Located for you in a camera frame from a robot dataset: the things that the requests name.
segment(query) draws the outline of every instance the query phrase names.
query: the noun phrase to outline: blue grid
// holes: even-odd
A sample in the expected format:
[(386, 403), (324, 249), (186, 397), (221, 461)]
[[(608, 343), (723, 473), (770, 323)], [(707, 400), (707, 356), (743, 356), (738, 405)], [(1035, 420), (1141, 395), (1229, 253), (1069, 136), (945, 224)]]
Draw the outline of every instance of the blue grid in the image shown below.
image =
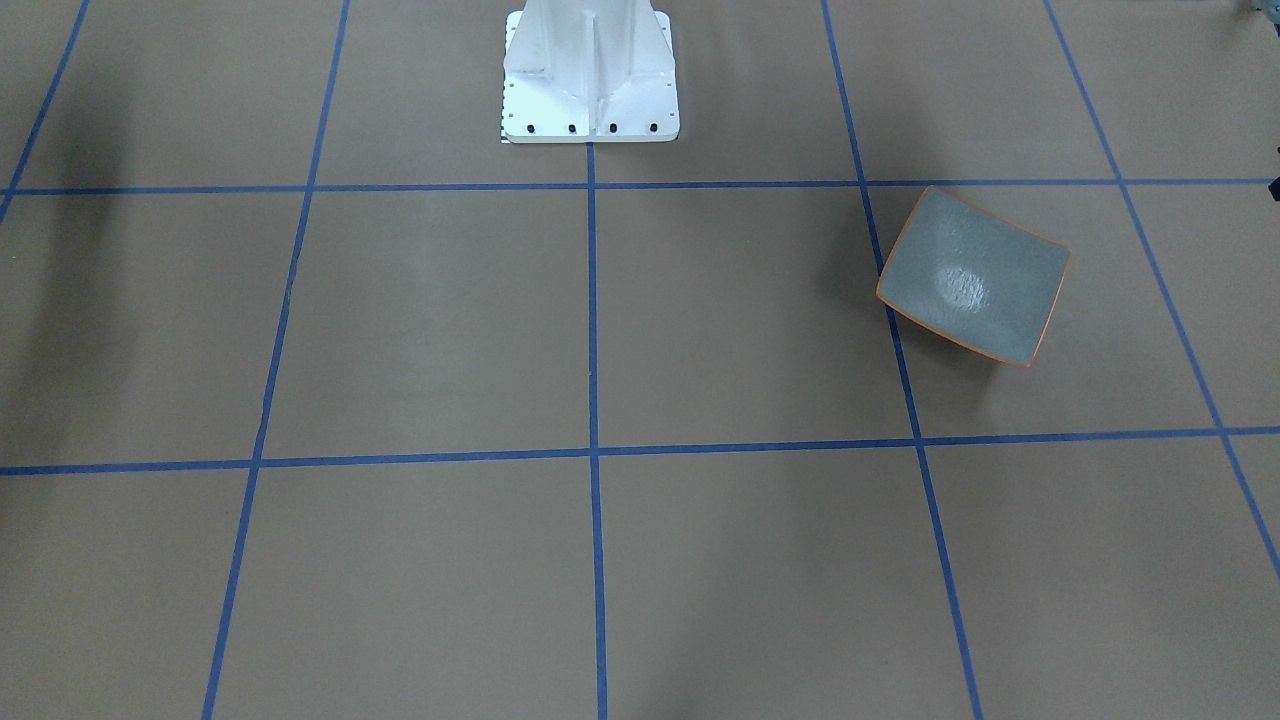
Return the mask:
[[(248, 537), (250, 518), (253, 509), (253, 497), (257, 487), (259, 473), (264, 468), (320, 468), (338, 465), (388, 465), (388, 464), (431, 464), (431, 462), (490, 462), (490, 461), (516, 461), (538, 460), (554, 457), (582, 457), (590, 462), (590, 507), (593, 529), (593, 561), (595, 578), (595, 629), (596, 629), (596, 701), (598, 717), (608, 717), (608, 670), (607, 670), (607, 642), (605, 642), (605, 584), (604, 584), (604, 532), (600, 512), (600, 457), (641, 456), (641, 455), (687, 455), (687, 454), (736, 454), (736, 452), (795, 452), (813, 450), (876, 450), (876, 448), (914, 448), (928, 502), (929, 518), (933, 527), (937, 544), (938, 561), (943, 582), (946, 584), (947, 600), (951, 609), (952, 624), (956, 642), (961, 656), (965, 682), (969, 692), (973, 716), (982, 720), (983, 710), (977, 675), (969, 653), (968, 641), (964, 629), (964, 616), (960, 598), (956, 591), (955, 578), (951, 571), (950, 556), (946, 543), (946, 533), (942, 523), (942, 514), (933, 491), (933, 482), (929, 473), (928, 448), (945, 446), (992, 446), (1011, 443), (1062, 443), (1062, 442), (1114, 442), (1114, 441), (1146, 441), (1167, 438), (1198, 438), (1216, 437), (1221, 441), (1222, 448), (1230, 461), (1240, 492), (1253, 518), (1260, 538), (1271, 559), (1272, 568), (1280, 578), (1280, 555), (1271, 534), (1258, 510), (1253, 491), (1240, 466), (1231, 442), (1233, 437), (1248, 436), (1280, 436), (1280, 425), (1253, 425), (1253, 427), (1226, 427), (1217, 404), (1204, 378), (1194, 347), (1187, 334), (1181, 318), (1174, 304), (1172, 296), (1164, 279), (1160, 264), (1147, 238), (1142, 218), (1129, 193), (1129, 186), (1266, 186), (1271, 178), (1128, 178), (1125, 177), (1107, 140), (1102, 122), (1097, 114), (1093, 101), (1085, 87), (1084, 79), (1075, 63), (1075, 58), (1068, 44), (1066, 36), (1059, 23), (1051, 0), (1042, 0), (1044, 12), (1053, 27), (1053, 32), (1061, 46), (1071, 76), (1076, 83), (1080, 97), (1093, 122), (1098, 141), (1111, 167), (1110, 178), (938, 178), (938, 179), (868, 179), (863, 168), (861, 151), (858, 143), (858, 133), (854, 122), (854, 110), (849, 99), (844, 70), (840, 60), (840, 51), (836, 42), (836, 33), (831, 19), (828, 0), (820, 0), (823, 20), (826, 24), (827, 41), (831, 51), (832, 67), (836, 76), (836, 85), (840, 91), (841, 106), (845, 115), (845, 124), (849, 133), (849, 143), (852, 151), (855, 178), (831, 181), (744, 181), (744, 182), (596, 182), (595, 179), (595, 149), (586, 146), (586, 182), (581, 183), (388, 183), (388, 184), (320, 184), (316, 182), (320, 156), (324, 149), (324, 136), (328, 124), (329, 108), (333, 101), (333, 92), (338, 77), (342, 58), (343, 38), (346, 35), (347, 18), (351, 0), (343, 0), (342, 13), (338, 20), (337, 37), (334, 40), (333, 55), (329, 65), (328, 83), (325, 86), (324, 101), (320, 109), (320, 119), (316, 127), (315, 145), (311, 156), (310, 172), (306, 184), (253, 184), (253, 186), (173, 186), (173, 187), (79, 187), (79, 188), (19, 188), (23, 172), (29, 161), (32, 149), (40, 135), (40, 129), (56, 95), (58, 86), (70, 60), (72, 53), (83, 27), (90, 6), (90, 0), (82, 0), (76, 14), (67, 45), (59, 59), (58, 68), (49, 85), (40, 110), (32, 124), (31, 132), (23, 146), (22, 155), (14, 168), (8, 186), (0, 199), (0, 223), (4, 222), (9, 206), (15, 197), (20, 196), (104, 196), (104, 195), (218, 195), (218, 193), (300, 193), (302, 196), (302, 209), (298, 217), (297, 232), (293, 242), (293, 252), (289, 261), (289, 270), (285, 281), (284, 297), (280, 304), (280, 315), (275, 333), (275, 342), (271, 352), (270, 366), (268, 368), (266, 386), (262, 393), (262, 414), (253, 445), (252, 456), (234, 460), (189, 460), (168, 462), (108, 462), (108, 464), (81, 464), (81, 465), (27, 465), (27, 466), (0, 466), (0, 477), (22, 475), (76, 475), (76, 474), (110, 474), (110, 473), (154, 473), (154, 471), (192, 471), (192, 470), (247, 470), (248, 478), (236, 534), (236, 544), (232, 553), (232, 564), (228, 573), (227, 591), (223, 601), (221, 616), (214, 644), (214, 656), (210, 664), (209, 684), (206, 688), (202, 719), (211, 720), (218, 696), (218, 684), (221, 673), (221, 664), (230, 632), (230, 621), (236, 600), (236, 588), (239, 577), (241, 561)], [(904, 402), (911, 425), (909, 438), (878, 438), (878, 439), (847, 439), (847, 441), (801, 441), (801, 442), (756, 442), (756, 443), (708, 443), (708, 445), (654, 445), (654, 446), (602, 446), (599, 442), (599, 363), (598, 363), (598, 287), (596, 287), (596, 193), (599, 191), (620, 190), (716, 190), (716, 188), (818, 188), (818, 187), (850, 187), (860, 191), (863, 210), (870, 236), (872, 250), (876, 256), (877, 270), (883, 269), (883, 252), (879, 243), (879, 233), (876, 225), (874, 210), (870, 201), (870, 188), (873, 187), (925, 187), (925, 186), (1105, 186), (1116, 187), (1125, 200), (1134, 231), (1142, 243), (1143, 252), (1151, 265), (1161, 296), (1169, 310), (1170, 318), (1178, 331), (1187, 359), (1196, 375), (1204, 404), (1213, 420), (1211, 428), (1184, 428), (1184, 429), (1139, 429), (1117, 432), (1080, 432), (1080, 433), (1032, 433), (1032, 434), (997, 434), (997, 436), (950, 436), (927, 437), (920, 430), (919, 416), (911, 391), (910, 373), (906, 366), (906, 357), (902, 351), (902, 342), (899, 333), (897, 318), (895, 313), (886, 307), (886, 322), (893, 342), (895, 356), (899, 366), (899, 375), (902, 386)], [(291, 295), (293, 282), (297, 277), (298, 259), (306, 238), (307, 219), (310, 217), (311, 201), (315, 193), (326, 192), (462, 192), (462, 191), (585, 191), (588, 205), (588, 286), (589, 286), (589, 446), (571, 448), (540, 448), (540, 450), (515, 450), (515, 451), (472, 451), (472, 452), (424, 452), (401, 455), (355, 455), (355, 456), (312, 456), (312, 457), (264, 457), (264, 446), (271, 415), (271, 404), (275, 393), (275, 383), (279, 373), (280, 357), (284, 348), (285, 333), (288, 329)]]

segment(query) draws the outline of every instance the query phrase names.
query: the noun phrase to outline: white metal bracket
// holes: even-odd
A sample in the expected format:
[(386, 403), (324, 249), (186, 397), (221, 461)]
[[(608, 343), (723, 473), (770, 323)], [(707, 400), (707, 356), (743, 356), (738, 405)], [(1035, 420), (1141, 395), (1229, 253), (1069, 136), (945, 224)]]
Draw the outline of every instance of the white metal bracket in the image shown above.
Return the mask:
[(507, 17), (506, 142), (680, 135), (671, 18), (649, 0), (527, 0)]

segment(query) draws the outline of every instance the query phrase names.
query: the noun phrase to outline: floor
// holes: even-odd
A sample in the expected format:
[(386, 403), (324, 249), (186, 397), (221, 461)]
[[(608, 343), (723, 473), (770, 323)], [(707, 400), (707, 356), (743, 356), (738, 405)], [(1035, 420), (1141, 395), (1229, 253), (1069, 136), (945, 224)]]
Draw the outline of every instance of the floor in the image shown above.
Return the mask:
[[(529, 147), (518, 5), (0, 8), (0, 716), (1280, 715), (1261, 15), (659, 1), (680, 140)], [(931, 184), (1032, 369), (877, 301)]]

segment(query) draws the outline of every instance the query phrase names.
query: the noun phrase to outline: floor tile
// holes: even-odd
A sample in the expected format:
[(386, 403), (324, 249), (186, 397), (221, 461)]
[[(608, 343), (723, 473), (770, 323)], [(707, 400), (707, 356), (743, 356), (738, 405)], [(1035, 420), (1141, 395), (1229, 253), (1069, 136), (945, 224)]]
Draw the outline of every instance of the floor tile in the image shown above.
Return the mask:
[(19, 197), (0, 225), (0, 464), (248, 457), (292, 195)]
[(13, 0), (0, 8), (0, 186), (18, 167), (79, 10), (77, 0)]
[(1280, 539), (1280, 436), (1235, 437), (1231, 446), (1249, 480), (1272, 542)]
[(339, 9), (92, 3), (22, 186), (305, 183)]
[(1126, 177), (1276, 176), (1276, 33), (1247, 5), (1055, 4)]
[(987, 717), (1275, 715), (1280, 588), (1216, 438), (929, 460)]
[(855, 190), (598, 202), (603, 443), (910, 437)]
[(837, 3), (832, 22), (867, 177), (1111, 177), (1039, 3)]
[(269, 455), (584, 447), (584, 192), (320, 195)]
[(611, 717), (969, 716), (914, 451), (602, 478)]
[(0, 715), (196, 717), (244, 471), (0, 479)]
[(522, 6), (353, 3), (320, 181), (586, 182), (581, 145), (500, 140), (504, 28)]
[[(925, 434), (1212, 425), (1119, 190), (951, 192), (1066, 245), (1071, 264), (1030, 368), (1001, 365), (901, 320)], [(872, 192), (886, 252), (919, 196), (919, 188)]]
[(266, 470), (218, 717), (595, 716), (585, 460)]
[(1280, 424), (1280, 205), (1253, 186), (1132, 192), (1224, 421)]
[(680, 138), (600, 145), (599, 179), (849, 179), (818, 3), (654, 3), (671, 15)]

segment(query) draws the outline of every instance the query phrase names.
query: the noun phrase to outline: orange edge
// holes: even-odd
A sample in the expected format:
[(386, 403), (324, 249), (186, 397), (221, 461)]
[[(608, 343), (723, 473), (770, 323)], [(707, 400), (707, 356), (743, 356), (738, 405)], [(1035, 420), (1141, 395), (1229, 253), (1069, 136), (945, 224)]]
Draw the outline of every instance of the orange edge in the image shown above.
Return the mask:
[[(881, 293), (881, 287), (884, 284), (884, 273), (888, 272), (888, 266), (893, 263), (893, 258), (897, 255), (897, 249), (901, 245), (902, 236), (905, 236), (906, 231), (911, 228), (911, 223), (915, 222), (915, 214), (920, 211), (920, 208), (924, 205), (924, 200), (929, 196), (931, 192), (941, 192), (942, 195), (946, 195), (947, 197), (950, 197), (952, 200), (956, 200), (959, 202), (964, 202), (965, 205), (973, 208), (974, 210), (978, 210), (979, 213), (982, 213), (982, 214), (984, 214), (984, 215), (987, 215), (989, 218), (995, 218), (996, 220), (1000, 220), (1001, 223), (1005, 223), (1006, 225), (1018, 228), (1019, 231), (1021, 231), (1021, 232), (1024, 232), (1024, 233), (1027, 233), (1027, 234), (1029, 234), (1029, 236), (1032, 236), (1032, 237), (1034, 237), (1037, 240), (1044, 241), (1044, 242), (1047, 242), (1050, 245), (1056, 245), (1056, 246), (1061, 247), (1062, 250), (1066, 250), (1066, 265), (1062, 265), (1062, 274), (1057, 279), (1057, 291), (1053, 293), (1053, 302), (1048, 306), (1048, 315), (1044, 316), (1044, 327), (1041, 329), (1039, 340), (1036, 341), (1036, 350), (1032, 351), (1032, 359), (1030, 359), (1029, 363), (1018, 363), (1016, 360), (1010, 360), (1009, 357), (1001, 357), (1000, 355), (992, 355), (991, 352), (987, 352), (986, 350), (982, 350), (979, 347), (974, 347), (973, 345), (969, 345), (968, 342), (964, 342), (964, 341), (961, 341), (961, 340), (951, 336), (950, 333), (945, 333), (941, 329), (931, 325), (929, 323), (925, 323), (924, 320), (920, 320), (919, 318), (911, 315), (910, 313), (904, 311), (897, 305), (893, 305), (892, 302), (890, 302)], [(1005, 363), (1006, 365), (1014, 365), (1015, 368), (1030, 368), (1036, 363), (1036, 357), (1039, 355), (1039, 348), (1041, 348), (1041, 345), (1043, 345), (1043, 342), (1044, 342), (1044, 336), (1048, 334), (1048, 323), (1050, 323), (1050, 320), (1053, 319), (1053, 311), (1057, 310), (1057, 301), (1062, 297), (1062, 286), (1066, 284), (1066, 273), (1071, 269), (1071, 260), (1074, 259), (1074, 256), (1075, 255), (1071, 252), (1071, 249), (1068, 247), (1066, 245), (1064, 245), (1061, 242), (1057, 242), (1056, 240), (1047, 238), (1047, 237), (1042, 236), (1038, 232), (1029, 231), (1029, 229), (1024, 228), (1023, 225), (1020, 225), (1018, 223), (1009, 222), (1007, 219), (1001, 218), (1000, 215), (997, 215), (997, 214), (987, 210), (986, 208), (979, 208), (979, 206), (974, 205), (973, 202), (969, 202), (968, 200), (965, 200), (963, 197), (956, 197), (955, 195), (952, 195), (952, 193), (950, 193), (950, 192), (947, 192), (947, 191), (945, 191), (945, 190), (942, 190), (942, 188), (940, 188), (937, 186), (931, 184), (929, 187), (924, 188), (923, 193), (920, 193), (920, 199), (915, 202), (915, 208), (911, 209), (911, 214), (908, 215), (906, 223), (902, 225), (902, 232), (900, 232), (897, 234), (897, 240), (893, 241), (893, 250), (890, 251), (888, 259), (884, 260), (884, 269), (881, 270), (879, 281), (876, 283), (876, 297), (881, 302), (883, 302), (884, 305), (892, 307), (893, 311), (897, 313), (899, 315), (902, 315), (908, 320), (911, 320), (913, 323), (920, 325), (922, 328), (928, 329), (929, 332), (932, 332), (934, 334), (938, 334), (938, 336), (942, 336), (942, 337), (950, 340), (951, 342), (959, 345), (960, 347), (964, 347), (966, 350), (977, 352), (978, 355), (982, 355), (983, 357), (991, 357), (992, 360), (996, 360), (998, 363)]]

